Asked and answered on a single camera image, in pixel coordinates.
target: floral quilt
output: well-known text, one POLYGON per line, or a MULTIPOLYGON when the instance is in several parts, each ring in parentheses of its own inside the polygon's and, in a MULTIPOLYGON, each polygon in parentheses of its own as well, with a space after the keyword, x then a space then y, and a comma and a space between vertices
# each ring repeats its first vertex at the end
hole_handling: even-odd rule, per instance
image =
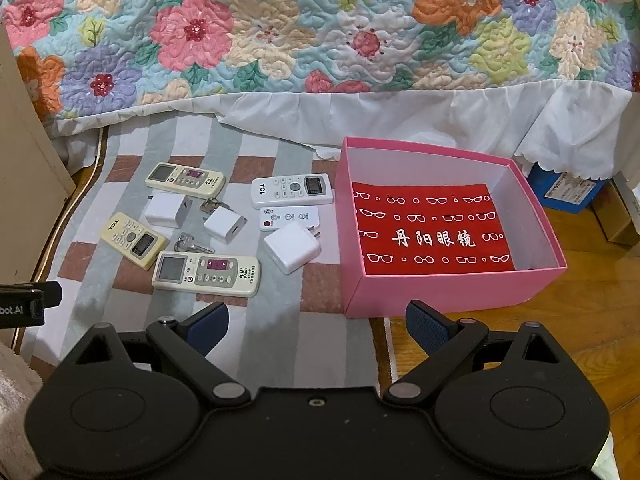
POLYGON ((639 0, 4 0, 43 122, 224 92, 640 91, 639 0))

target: charger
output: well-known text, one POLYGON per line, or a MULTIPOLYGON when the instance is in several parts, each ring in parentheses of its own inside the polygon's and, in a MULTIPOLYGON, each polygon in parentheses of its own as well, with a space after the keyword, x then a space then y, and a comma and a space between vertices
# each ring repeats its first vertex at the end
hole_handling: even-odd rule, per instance
POLYGON ((145 219, 150 225, 182 227, 191 207, 191 198, 176 193, 156 192, 145 207, 145 219))
POLYGON ((267 254, 285 274, 291 274, 320 254, 320 242, 297 221, 264 238, 267 254))
POLYGON ((245 223, 246 218, 243 216, 224 206, 219 206, 204 222, 204 230, 216 240, 228 244, 245 223))

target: air conditioner remote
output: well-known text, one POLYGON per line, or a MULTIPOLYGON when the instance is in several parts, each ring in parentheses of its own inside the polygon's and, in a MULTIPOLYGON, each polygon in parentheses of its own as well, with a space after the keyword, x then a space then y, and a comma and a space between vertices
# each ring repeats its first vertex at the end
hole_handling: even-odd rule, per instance
POLYGON ((320 225, 318 208, 314 205, 292 207, 263 207, 260 209, 260 230, 277 231, 289 222, 296 221, 302 227, 315 229, 320 225))
POLYGON ((250 298, 260 283, 260 262, 253 256, 162 251, 151 284, 156 288, 250 298))
POLYGON ((100 238, 127 260, 147 270, 168 240, 124 213, 116 213, 100 231, 100 238))
POLYGON ((334 201, 326 173, 256 178, 251 183, 251 202, 256 209, 268 206, 319 205, 334 201))
POLYGON ((160 162, 145 179, 145 184, 163 191, 197 198, 213 198, 225 185, 225 176, 218 171, 160 162))

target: blue box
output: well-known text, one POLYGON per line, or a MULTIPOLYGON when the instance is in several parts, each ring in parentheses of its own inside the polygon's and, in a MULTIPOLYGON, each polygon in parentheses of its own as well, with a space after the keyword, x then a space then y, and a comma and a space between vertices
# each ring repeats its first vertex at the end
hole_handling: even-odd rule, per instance
POLYGON ((607 180, 585 180, 569 173, 545 171, 535 164, 527 177, 531 189, 544 207, 579 213, 607 180))

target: red cloth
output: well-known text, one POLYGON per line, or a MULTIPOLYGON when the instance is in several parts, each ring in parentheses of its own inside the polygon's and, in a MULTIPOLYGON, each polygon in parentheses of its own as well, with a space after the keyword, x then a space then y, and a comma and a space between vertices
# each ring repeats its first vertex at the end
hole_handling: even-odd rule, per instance
POLYGON ((485 184, 390 187, 354 182, 353 190, 367 274, 514 270, 485 184))

